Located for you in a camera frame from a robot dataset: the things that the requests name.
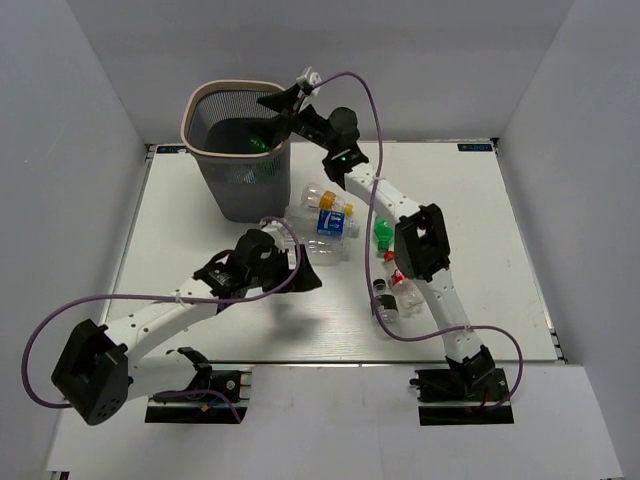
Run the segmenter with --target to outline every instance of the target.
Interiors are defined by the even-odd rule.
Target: bin rim
[[[288,142],[285,140],[280,142],[278,146],[268,152],[263,153],[254,153],[254,154],[237,154],[237,153],[216,153],[216,152],[205,152],[204,150],[199,150],[191,145],[187,139],[188,135],[188,127],[191,126],[191,120],[193,119],[193,114],[195,113],[196,106],[200,102],[200,100],[210,93],[223,91],[223,90],[262,90],[266,93],[273,93],[273,89],[284,92],[284,88],[277,83],[271,82],[262,82],[257,80],[214,80],[213,82],[205,83],[204,85],[200,85],[196,90],[191,94],[189,98],[189,102],[187,103],[187,108],[184,111],[184,115],[182,116],[182,125],[180,126],[180,137],[182,138],[182,142],[192,153],[197,155],[202,155],[203,157],[210,158],[242,158],[245,160],[257,160],[262,157],[272,156],[274,153],[280,151]]]

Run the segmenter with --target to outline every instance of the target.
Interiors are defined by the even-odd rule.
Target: red label
[[[405,277],[404,274],[396,268],[393,272],[393,275],[391,275],[391,286],[394,286],[396,283],[401,282],[405,278],[407,277]]]

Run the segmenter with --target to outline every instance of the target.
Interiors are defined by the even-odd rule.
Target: bottle with yellow label
[[[342,212],[347,216],[353,213],[353,205],[347,203],[330,190],[325,190],[317,183],[307,183],[302,191],[302,205],[306,207],[320,208]]]

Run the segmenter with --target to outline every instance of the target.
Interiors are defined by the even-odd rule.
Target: gray wall
[[[0,6],[0,474],[39,479],[57,413],[22,390],[22,347],[42,317],[105,288],[144,147],[64,0]],[[78,308],[36,344],[49,376]]]
[[[501,166],[570,361],[640,479],[640,3],[578,0],[504,133]]]
[[[221,78],[289,86],[312,65],[371,83],[390,139],[496,136],[572,0],[69,0],[147,142],[179,141],[186,102]],[[366,97],[325,87],[372,138]]]

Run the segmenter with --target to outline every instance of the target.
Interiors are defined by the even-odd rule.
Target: gray mesh bin
[[[255,145],[249,144],[249,133],[239,120],[276,115],[256,100],[282,90],[266,82],[211,82],[193,93],[185,110],[182,141],[197,160],[222,214],[231,221],[281,217],[289,204],[289,141],[267,152],[252,153]]]

